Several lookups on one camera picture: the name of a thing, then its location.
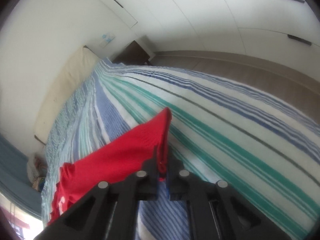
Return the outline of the pile of clothes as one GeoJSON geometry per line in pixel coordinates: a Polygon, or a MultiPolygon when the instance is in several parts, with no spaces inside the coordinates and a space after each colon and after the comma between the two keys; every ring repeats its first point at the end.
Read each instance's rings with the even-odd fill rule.
{"type": "Polygon", "coordinates": [[[46,160],[40,155],[34,155],[31,166],[33,174],[33,189],[38,192],[42,192],[46,181],[48,165],[46,160]]]}

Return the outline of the teal curtain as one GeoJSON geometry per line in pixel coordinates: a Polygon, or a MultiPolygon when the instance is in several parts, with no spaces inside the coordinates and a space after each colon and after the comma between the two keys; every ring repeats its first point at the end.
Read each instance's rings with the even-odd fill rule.
{"type": "Polygon", "coordinates": [[[27,156],[1,137],[1,193],[27,214],[41,219],[41,194],[28,179],[27,162],[27,156]]]}

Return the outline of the striped blue green duvet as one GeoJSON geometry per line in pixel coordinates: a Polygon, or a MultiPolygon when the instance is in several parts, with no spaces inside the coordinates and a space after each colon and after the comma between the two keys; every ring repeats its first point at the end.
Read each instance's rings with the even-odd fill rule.
{"type": "Polygon", "coordinates": [[[172,112],[169,145],[185,168],[223,179],[291,239],[319,222],[319,124],[288,103],[223,77],[172,67],[98,62],[58,114],[46,143],[42,221],[59,168],[172,112]]]}

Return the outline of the cream padded headboard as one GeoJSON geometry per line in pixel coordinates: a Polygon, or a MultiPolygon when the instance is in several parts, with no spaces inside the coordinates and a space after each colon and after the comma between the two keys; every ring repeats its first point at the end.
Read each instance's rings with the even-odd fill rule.
{"type": "Polygon", "coordinates": [[[53,123],[66,101],[90,76],[94,66],[100,61],[87,46],[73,53],[50,85],[42,102],[34,125],[34,138],[45,145],[53,123]]]}

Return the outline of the dark nightstand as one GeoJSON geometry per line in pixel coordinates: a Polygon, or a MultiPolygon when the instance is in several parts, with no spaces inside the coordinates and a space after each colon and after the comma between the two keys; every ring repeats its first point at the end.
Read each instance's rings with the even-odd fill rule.
{"type": "Polygon", "coordinates": [[[111,62],[126,66],[151,66],[150,55],[136,42],[128,44],[111,62]]]}

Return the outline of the white wardrobe doors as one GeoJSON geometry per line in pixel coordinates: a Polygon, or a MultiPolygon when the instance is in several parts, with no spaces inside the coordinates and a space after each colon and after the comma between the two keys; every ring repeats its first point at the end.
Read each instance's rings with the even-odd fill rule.
{"type": "Polygon", "coordinates": [[[293,35],[319,45],[319,20],[305,0],[101,0],[155,51],[245,53],[245,30],[293,35]]]}

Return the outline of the red knit sweater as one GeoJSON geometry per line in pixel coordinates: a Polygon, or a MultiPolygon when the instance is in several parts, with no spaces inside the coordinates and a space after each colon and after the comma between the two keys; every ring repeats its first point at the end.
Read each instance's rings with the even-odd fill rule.
{"type": "Polygon", "coordinates": [[[138,125],[99,150],[76,161],[64,163],[52,201],[50,222],[101,181],[117,183],[139,171],[143,162],[156,156],[157,170],[164,174],[168,162],[168,132],[172,114],[163,109],[152,120],[138,125]]]}

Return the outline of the wall socket with blue stickers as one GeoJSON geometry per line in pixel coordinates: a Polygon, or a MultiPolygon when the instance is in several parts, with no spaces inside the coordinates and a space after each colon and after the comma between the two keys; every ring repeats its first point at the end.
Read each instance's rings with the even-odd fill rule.
{"type": "Polygon", "coordinates": [[[106,33],[102,36],[102,41],[99,46],[105,48],[110,42],[114,40],[115,36],[112,33],[106,33]]]}

